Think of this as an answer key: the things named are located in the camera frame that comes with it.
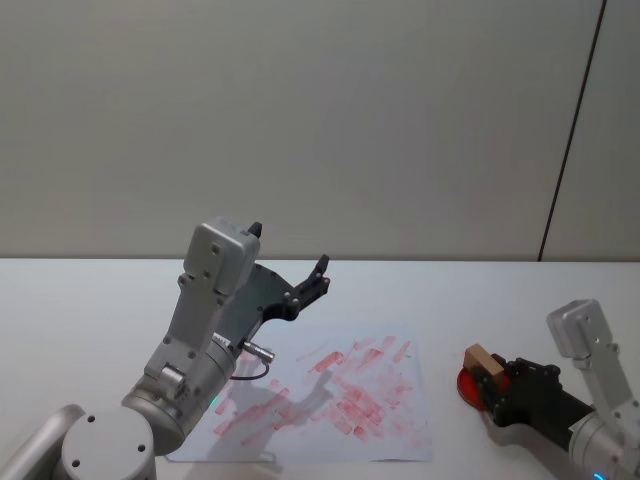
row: cable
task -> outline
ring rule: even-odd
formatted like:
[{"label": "cable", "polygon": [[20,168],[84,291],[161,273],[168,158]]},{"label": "cable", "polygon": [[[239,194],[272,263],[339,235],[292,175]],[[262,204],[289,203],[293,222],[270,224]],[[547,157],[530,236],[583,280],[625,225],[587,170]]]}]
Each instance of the cable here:
[{"label": "cable", "polygon": [[269,364],[267,362],[262,362],[262,364],[264,365],[264,372],[262,372],[259,375],[254,375],[252,377],[235,377],[232,375],[229,379],[248,381],[248,380],[259,380],[260,378],[266,377],[267,374],[269,373]]}]

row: white tabletop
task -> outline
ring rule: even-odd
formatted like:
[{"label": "white tabletop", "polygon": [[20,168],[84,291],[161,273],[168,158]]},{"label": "white tabletop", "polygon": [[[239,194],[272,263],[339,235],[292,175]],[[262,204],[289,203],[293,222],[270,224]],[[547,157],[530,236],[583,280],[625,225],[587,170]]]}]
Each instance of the white tabletop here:
[{"label": "white tabletop", "polygon": [[[292,283],[313,265],[263,263]],[[168,327],[181,272],[176,260],[0,260],[0,446],[34,417],[67,403],[118,405]],[[458,397],[455,380],[464,349],[479,342],[506,358],[559,365],[565,389],[589,401],[545,322],[577,298],[600,300],[631,386],[640,392],[640,264],[336,261],[328,275],[329,294],[297,321],[413,325],[434,460],[283,465],[277,475],[283,480],[553,478],[526,450],[492,443],[478,413]],[[274,476],[256,465],[158,460],[160,480]]]}]

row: small wooden block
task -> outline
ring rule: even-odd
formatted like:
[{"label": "small wooden block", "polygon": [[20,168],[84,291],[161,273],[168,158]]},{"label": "small wooden block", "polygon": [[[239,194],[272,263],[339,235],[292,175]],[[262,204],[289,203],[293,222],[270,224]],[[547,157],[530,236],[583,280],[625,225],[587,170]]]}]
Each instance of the small wooden block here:
[{"label": "small wooden block", "polygon": [[469,371],[471,371],[473,367],[482,367],[491,375],[491,378],[496,383],[499,383],[504,375],[504,368],[491,357],[489,352],[477,343],[465,350],[463,365],[464,368]]}]

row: black cable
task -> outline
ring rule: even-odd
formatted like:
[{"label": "black cable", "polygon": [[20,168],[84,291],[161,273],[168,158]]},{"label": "black cable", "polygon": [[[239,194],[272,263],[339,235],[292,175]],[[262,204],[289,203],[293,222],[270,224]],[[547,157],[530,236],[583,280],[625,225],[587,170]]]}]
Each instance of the black cable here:
[{"label": "black cable", "polygon": [[266,377],[267,374],[269,373],[269,364],[267,362],[262,362],[262,364],[264,365],[264,372],[262,372],[259,375],[254,375],[252,377],[235,377],[232,375],[229,379],[246,381],[246,380],[259,380],[260,378]]},{"label": "black cable", "polygon": [[540,252],[538,253],[538,261],[542,261],[544,255],[544,247],[547,244],[547,237],[549,236],[549,229],[551,228],[551,220],[553,219],[553,212],[556,209],[556,202],[558,201],[558,194],[560,193],[560,185],[562,184],[562,177],[564,177],[564,171],[567,167],[567,159],[569,158],[569,151],[571,150],[571,143],[573,142],[573,134],[576,131],[576,125],[578,123],[578,116],[580,115],[580,107],[582,107],[582,97],[584,97],[584,91],[587,87],[587,79],[589,78],[589,71],[591,70],[591,62],[593,60],[593,54],[596,50],[596,44],[598,43],[598,35],[600,34],[600,27],[602,26],[602,19],[604,18],[604,11],[607,6],[607,0],[602,0],[600,5],[600,14],[598,15],[598,22],[596,23],[596,29],[593,33],[593,39],[591,40],[591,49],[589,50],[589,59],[587,60],[587,67],[584,70],[582,76],[582,85],[580,86],[580,95],[578,95],[578,103],[573,113],[573,121],[571,122],[571,130],[569,130],[569,139],[564,150],[564,157],[562,158],[562,166],[560,167],[560,174],[558,175],[558,181],[556,182],[556,190],[553,193],[553,200],[551,201],[551,209],[549,210],[549,216],[547,217],[547,225],[544,228],[544,235],[542,236],[542,244],[540,245]]}]

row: paper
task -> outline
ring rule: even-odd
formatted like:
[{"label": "paper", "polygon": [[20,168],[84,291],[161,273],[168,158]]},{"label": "paper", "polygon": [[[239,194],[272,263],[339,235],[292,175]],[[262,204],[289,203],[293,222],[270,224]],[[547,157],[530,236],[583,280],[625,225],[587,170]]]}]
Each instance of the paper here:
[{"label": "paper", "polygon": [[[184,462],[431,459],[415,335],[397,326],[310,327],[271,321],[256,343],[269,375],[230,381],[183,446]],[[243,354],[235,375],[264,367]]]}]

